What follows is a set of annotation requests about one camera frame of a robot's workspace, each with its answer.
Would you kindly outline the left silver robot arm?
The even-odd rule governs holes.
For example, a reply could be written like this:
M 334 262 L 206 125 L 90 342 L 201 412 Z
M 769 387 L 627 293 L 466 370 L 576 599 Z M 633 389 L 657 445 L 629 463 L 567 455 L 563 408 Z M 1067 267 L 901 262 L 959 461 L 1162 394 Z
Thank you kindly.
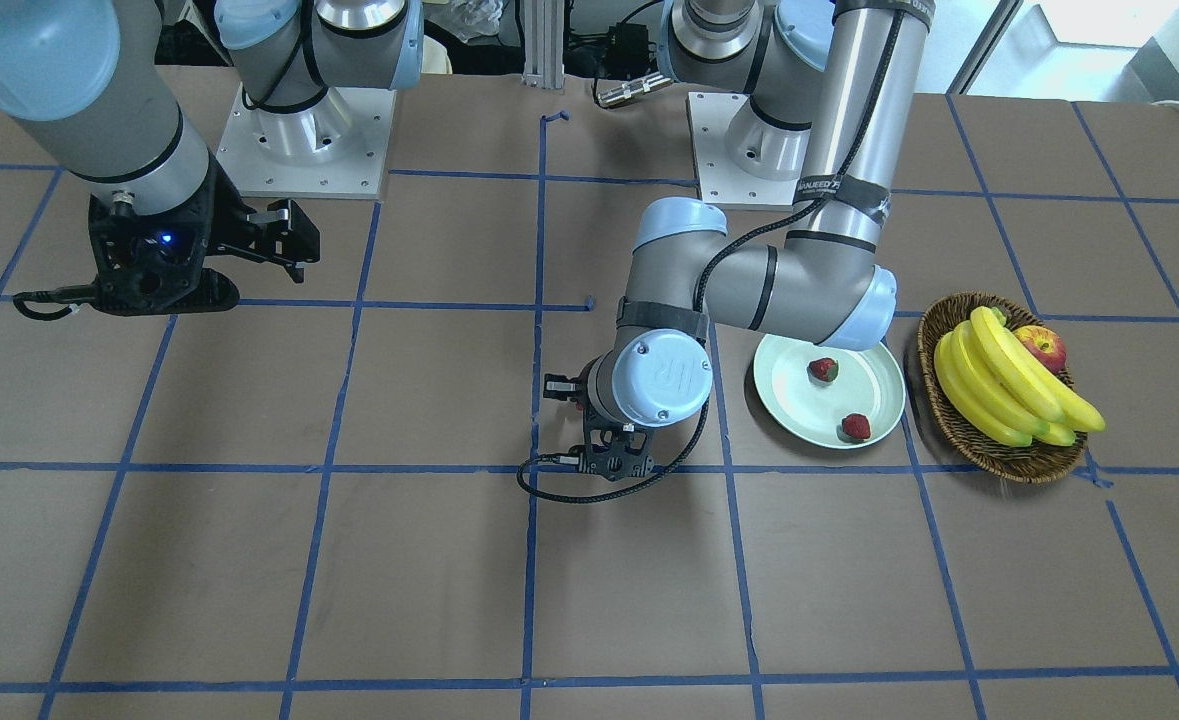
M 933 1 L 667 1 L 658 62 L 689 97 L 699 199 L 644 211 L 615 342 L 547 375 L 588 428 L 650 430 L 713 387 L 725 324 L 863 351 L 897 283 L 874 260 L 891 205 Z

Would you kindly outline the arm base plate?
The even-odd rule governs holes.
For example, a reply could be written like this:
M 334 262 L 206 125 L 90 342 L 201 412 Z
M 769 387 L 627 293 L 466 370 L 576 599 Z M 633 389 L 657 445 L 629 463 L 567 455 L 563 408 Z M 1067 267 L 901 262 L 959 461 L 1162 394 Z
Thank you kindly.
M 215 156 L 245 197 L 377 202 L 397 99 L 393 90 L 330 88 L 294 114 L 236 99 Z
M 723 210 L 793 209 L 832 199 L 841 177 L 804 170 L 810 128 L 778 128 L 743 94 L 690 92 L 689 124 L 700 200 Z

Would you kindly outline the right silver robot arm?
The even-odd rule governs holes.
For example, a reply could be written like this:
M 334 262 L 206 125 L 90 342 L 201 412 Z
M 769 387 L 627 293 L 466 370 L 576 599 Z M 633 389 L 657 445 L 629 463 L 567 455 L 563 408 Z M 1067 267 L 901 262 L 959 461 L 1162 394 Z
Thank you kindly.
M 320 242 L 269 231 L 156 68 L 163 1 L 0 1 L 0 111 L 90 189 L 95 283 L 187 293 L 211 255 L 283 266 Z M 337 87 L 407 88 L 423 58 L 420 1 L 218 1 L 243 104 L 299 115 Z

